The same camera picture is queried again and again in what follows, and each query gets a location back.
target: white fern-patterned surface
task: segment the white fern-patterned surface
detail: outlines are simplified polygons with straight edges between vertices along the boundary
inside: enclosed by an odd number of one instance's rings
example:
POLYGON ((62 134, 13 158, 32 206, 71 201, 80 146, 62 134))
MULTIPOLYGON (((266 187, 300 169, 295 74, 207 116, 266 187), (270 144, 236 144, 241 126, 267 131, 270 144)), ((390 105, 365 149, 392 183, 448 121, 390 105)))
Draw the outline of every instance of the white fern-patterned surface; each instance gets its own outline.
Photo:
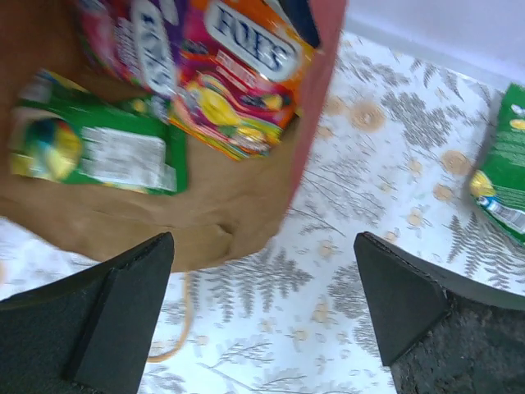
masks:
MULTIPOLYGON (((174 358, 146 366, 141 394, 394 393, 355 264, 361 231, 523 294, 525 252, 464 192, 500 96, 343 34, 308 168, 280 234, 256 255, 192 273, 189 340, 174 358)), ((0 235, 0 299, 94 264, 6 220, 0 235)), ((152 354, 180 335, 181 279, 171 277, 152 354)))

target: paper bag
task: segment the paper bag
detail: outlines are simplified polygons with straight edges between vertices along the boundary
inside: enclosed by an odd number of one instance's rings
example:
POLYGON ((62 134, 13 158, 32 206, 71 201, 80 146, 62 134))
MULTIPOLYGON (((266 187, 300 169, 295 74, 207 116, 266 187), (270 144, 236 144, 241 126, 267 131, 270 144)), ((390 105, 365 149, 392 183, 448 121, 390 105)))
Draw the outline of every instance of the paper bag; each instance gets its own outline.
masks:
POLYGON ((40 68, 107 100, 139 90, 85 65, 66 1, 0 2, 0 215, 61 249, 103 261, 163 231, 176 240, 174 271, 217 266, 260 250, 276 234, 308 156, 335 61, 345 0, 312 0, 322 53, 302 87, 304 115, 268 158, 230 160, 189 138, 189 189, 174 197, 104 186, 66 186, 12 176, 7 168, 10 111, 40 68))

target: candy image on packet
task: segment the candy image on packet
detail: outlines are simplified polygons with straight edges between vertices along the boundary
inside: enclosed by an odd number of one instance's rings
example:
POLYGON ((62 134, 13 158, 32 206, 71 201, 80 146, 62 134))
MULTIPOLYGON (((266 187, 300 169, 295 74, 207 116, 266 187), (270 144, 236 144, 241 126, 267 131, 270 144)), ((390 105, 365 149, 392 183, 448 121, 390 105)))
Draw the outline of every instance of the candy image on packet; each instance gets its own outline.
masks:
POLYGON ((170 119, 233 159, 268 155, 315 52, 262 0, 190 0, 170 119))
POLYGON ((170 97, 176 88, 187 0, 72 0, 91 62, 170 97))
POLYGON ((43 72, 13 110, 11 172, 65 184, 151 195, 187 188, 186 135, 167 122, 154 95, 109 105, 43 72))
POLYGON ((474 173, 477 205, 519 244, 525 243, 525 89, 511 85, 501 102, 495 144, 474 173))

